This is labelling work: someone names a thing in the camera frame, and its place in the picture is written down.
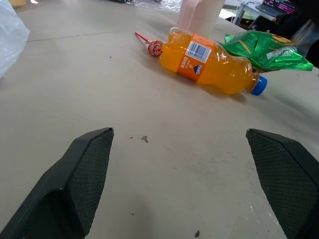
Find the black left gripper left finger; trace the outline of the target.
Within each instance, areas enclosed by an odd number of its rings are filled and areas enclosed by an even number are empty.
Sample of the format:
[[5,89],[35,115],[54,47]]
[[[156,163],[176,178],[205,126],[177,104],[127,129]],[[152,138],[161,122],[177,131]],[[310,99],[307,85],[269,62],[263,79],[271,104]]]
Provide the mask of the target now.
[[114,130],[73,140],[35,184],[0,233],[2,239],[83,239],[105,186]]

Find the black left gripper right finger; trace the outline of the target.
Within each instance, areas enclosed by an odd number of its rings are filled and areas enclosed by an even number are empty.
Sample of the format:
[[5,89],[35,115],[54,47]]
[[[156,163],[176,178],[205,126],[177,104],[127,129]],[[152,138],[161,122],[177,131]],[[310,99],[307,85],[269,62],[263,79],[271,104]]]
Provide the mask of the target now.
[[261,187],[289,239],[319,237],[319,162],[298,141],[249,129]]

